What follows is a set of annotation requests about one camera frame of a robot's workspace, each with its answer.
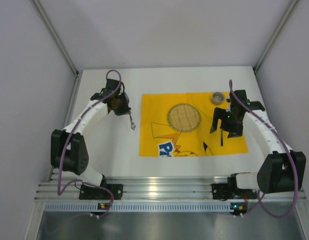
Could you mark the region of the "small grey ceramic cup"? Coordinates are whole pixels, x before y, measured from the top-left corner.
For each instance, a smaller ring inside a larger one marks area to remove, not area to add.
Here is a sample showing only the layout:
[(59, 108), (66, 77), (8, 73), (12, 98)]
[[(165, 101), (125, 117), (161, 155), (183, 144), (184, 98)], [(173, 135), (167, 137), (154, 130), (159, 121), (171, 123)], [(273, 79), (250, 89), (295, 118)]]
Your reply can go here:
[(218, 106), (221, 105), (225, 100), (225, 95), (222, 92), (216, 91), (211, 95), (211, 102)]

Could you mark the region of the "pink metal fork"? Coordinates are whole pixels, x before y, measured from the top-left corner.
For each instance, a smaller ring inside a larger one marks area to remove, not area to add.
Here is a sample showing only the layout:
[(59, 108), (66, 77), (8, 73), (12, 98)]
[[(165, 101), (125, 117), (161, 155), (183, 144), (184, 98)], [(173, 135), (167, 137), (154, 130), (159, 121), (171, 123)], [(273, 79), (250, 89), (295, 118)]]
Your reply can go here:
[(129, 114), (129, 120), (130, 120), (130, 128), (134, 131), (135, 128), (136, 128), (136, 125), (134, 123), (134, 120), (133, 120), (133, 117), (132, 117), (131, 113)]

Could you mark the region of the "blue metal spoon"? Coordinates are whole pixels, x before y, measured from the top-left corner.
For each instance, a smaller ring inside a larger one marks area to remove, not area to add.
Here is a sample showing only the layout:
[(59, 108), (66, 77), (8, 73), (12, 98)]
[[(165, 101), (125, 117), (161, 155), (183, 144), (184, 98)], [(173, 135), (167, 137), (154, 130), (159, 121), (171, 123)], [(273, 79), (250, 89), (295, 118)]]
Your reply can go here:
[(224, 146), (224, 137), (223, 137), (223, 129), (220, 128), (220, 146)]

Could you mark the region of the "round woven bamboo plate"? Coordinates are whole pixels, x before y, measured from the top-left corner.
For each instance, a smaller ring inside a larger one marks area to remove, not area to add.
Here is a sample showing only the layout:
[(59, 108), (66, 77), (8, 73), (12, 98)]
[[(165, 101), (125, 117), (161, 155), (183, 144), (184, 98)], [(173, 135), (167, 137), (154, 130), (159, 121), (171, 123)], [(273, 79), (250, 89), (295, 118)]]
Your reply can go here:
[(193, 105), (179, 103), (168, 111), (167, 122), (174, 130), (181, 133), (188, 133), (199, 127), (201, 114)]

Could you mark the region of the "yellow Pikachu cloth placemat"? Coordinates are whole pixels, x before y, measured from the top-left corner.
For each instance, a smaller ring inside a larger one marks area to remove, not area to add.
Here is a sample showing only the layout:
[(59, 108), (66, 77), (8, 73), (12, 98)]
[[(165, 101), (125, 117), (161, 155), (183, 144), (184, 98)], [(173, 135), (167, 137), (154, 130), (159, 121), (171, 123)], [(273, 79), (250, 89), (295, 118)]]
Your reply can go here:
[[(203, 157), (245, 154), (245, 137), (228, 138), (221, 129), (210, 133), (216, 105), (211, 102), (212, 92), (143, 94), (139, 155), (141, 157)], [(168, 111), (177, 104), (190, 104), (198, 109), (201, 122), (191, 132), (173, 129), (167, 120)]]

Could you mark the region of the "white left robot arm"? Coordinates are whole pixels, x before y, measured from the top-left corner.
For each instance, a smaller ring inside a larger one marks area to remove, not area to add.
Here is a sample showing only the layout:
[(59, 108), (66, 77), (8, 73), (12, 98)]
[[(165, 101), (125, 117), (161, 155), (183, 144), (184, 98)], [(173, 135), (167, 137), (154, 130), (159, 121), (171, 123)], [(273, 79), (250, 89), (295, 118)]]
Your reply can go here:
[(94, 93), (84, 110), (62, 130), (51, 134), (50, 164), (59, 172), (71, 172), (78, 181), (91, 187), (105, 187), (106, 177), (89, 164), (85, 137), (110, 112), (116, 116), (130, 115), (129, 97), (121, 80), (108, 78), (100, 92)]

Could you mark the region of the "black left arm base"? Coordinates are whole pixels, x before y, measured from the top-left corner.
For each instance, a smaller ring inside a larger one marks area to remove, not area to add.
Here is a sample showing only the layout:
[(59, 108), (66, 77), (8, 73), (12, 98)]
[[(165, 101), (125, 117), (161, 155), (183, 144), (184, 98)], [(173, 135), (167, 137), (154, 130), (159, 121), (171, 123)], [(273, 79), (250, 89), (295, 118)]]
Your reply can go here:
[(87, 185), (82, 185), (80, 187), (79, 199), (80, 200), (121, 200), (123, 196), (122, 184), (107, 184), (105, 187), (109, 190), (113, 197), (105, 191), (96, 187), (91, 187)]

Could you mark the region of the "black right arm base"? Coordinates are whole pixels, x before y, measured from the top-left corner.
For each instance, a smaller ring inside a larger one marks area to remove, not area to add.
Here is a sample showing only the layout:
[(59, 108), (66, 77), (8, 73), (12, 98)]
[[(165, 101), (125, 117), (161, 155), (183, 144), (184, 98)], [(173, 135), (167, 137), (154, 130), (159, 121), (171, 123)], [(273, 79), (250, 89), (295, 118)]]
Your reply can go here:
[(213, 183), (211, 184), (212, 198), (214, 200), (248, 200), (257, 199), (257, 193), (251, 189), (239, 189), (230, 186), (227, 183)]

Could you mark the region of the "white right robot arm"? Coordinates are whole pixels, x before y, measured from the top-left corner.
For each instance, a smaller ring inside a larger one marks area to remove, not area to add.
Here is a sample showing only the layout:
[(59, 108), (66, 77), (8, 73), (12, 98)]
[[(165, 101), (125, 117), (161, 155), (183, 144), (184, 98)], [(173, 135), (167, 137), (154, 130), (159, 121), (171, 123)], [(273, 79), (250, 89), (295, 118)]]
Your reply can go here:
[(306, 165), (304, 153), (294, 151), (279, 138), (264, 106), (259, 101), (250, 101), (245, 90), (230, 92), (226, 101), (226, 109), (214, 109), (210, 132), (221, 129), (228, 133), (227, 138), (233, 139), (242, 137), (247, 130), (264, 157), (259, 171), (234, 173), (228, 184), (235, 189), (264, 194), (300, 190)]

